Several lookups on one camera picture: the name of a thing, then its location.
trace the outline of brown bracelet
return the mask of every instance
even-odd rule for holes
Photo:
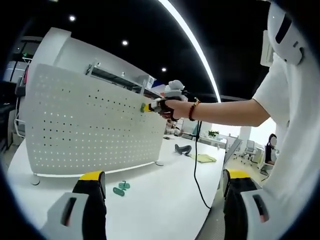
[[[192,118],[192,114],[194,113],[194,110],[196,108],[196,106],[198,106],[200,103],[200,101],[197,99],[196,102],[191,106],[190,111],[189,111],[189,120],[190,121],[194,121],[194,119]]]

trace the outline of cable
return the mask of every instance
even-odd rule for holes
[[[195,162],[194,162],[194,172],[193,172],[193,177],[194,177],[194,180],[195,180],[195,183],[196,185],[198,186],[198,189],[199,189],[199,193],[200,193],[200,196],[202,198],[202,201],[204,203],[204,205],[208,208],[208,209],[211,209],[211,207],[209,207],[207,204],[206,204],[206,201],[204,199],[204,196],[202,195],[202,192],[201,192],[201,189],[200,189],[200,186],[199,186],[199,183],[197,181],[197,177],[196,177],[196,171],[197,171],[197,162],[198,162],[198,139],[200,137],[200,129],[201,129],[201,125],[202,125],[202,121],[200,122],[200,125],[199,125],[199,121],[197,121],[197,125],[196,125],[196,136],[195,136]]]

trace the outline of chair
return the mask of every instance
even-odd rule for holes
[[[251,140],[246,141],[246,148],[244,150],[244,153],[241,155],[242,158],[244,158],[246,155],[248,155],[248,161],[251,161],[252,157],[256,155],[255,151],[255,142]]]
[[[266,146],[264,146],[264,153],[263,153],[263,155],[262,155],[262,157],[260,158],[260,161],[259,161],[259,163],[258,163],[259,173],[260,173],[261,175],[266,176],[266,178],[263,179],[262,181],[266,180],[266,179],[269,177],[269,175],[270,175],[267,171],[265,171],[265,174],[262,174],[262,169],[263,169],[265,166],[269,166],[271,169],[274,168],[274,165],[269,164],[269,163],[266,163]]]

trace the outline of ceiling light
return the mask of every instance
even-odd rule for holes
[[[70,20],[71,22],[74,22],[74,21],[76,20],[76,17],[73,16],[73,15],[70,15],[70,16],[69,16],[69,20]]]
[[[205,57],[204,52],[202,51],[196,37],[194,36],[194,34],[192,33],[192,31],[190,30],[189,26],[187,25],[187,23],[185,22],[185,20],[182,18],[182,16],[180,15],[180,13],[175,9],[175,7],[168,1],[168,0],[158,0],[167,10],[168,12],[174,17],[174,19],[178,22],[178,24],[180,25],[180,27],[183,29],[184,33],[187,35],[187,37],[189,38],[190,42],[192,43],[194,49],[196,50],[196,52],[199,55],[199,58],[202,61],[202,64],[206,70],[206,73],[209,76],[209,79],[211,80],[212,86],[213,86],[213,90],[214,93],[216,95],[216,99],[218,101],[218,103],[221,103],[221,98],[219,95],[219,91],[218,91],[218,87],[215,81],[215,78],[211,72],[209,63]]]
[[[123,41],[122,41],[122,45],[123,45],[123,46],[127,46],[128,44],[129,44],[129,42],[128,42],[127,40],[123,40]]]

